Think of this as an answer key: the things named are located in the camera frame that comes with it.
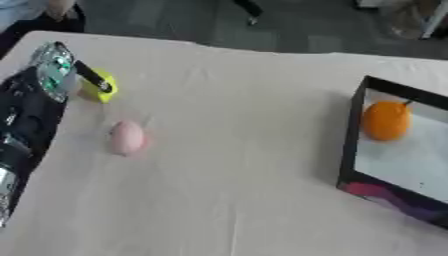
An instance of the table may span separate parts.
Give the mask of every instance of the table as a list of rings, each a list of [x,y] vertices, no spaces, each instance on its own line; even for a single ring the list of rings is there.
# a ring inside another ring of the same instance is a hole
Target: table
[[[448,95],[446,62],[35,32],[0,78],[54,40],[121,91],[108,105],[71,100],[2,255],[446,255],[446,231],[334,188],[363,76]],[[108,154],[123,118],[142,122],[153,147]]]

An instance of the pink ball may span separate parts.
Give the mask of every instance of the pink ball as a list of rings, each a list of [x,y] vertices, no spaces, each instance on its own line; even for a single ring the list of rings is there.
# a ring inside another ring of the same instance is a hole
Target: pink ball
[[[111,149],[115,154],[129,156],[143,149],[148,137],[143,129],[133,121],[118,122],[110,132]]]

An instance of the floor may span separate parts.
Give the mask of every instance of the floor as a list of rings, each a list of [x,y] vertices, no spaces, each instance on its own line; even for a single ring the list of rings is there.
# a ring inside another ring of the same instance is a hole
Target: floor
[[[82,3],[88,32],[288,53],[348,52],[448,59],[444,40],[402,39],[378,12],[353,0],[256,0],[265,10],[247,27],[231,0],[95,0]]]

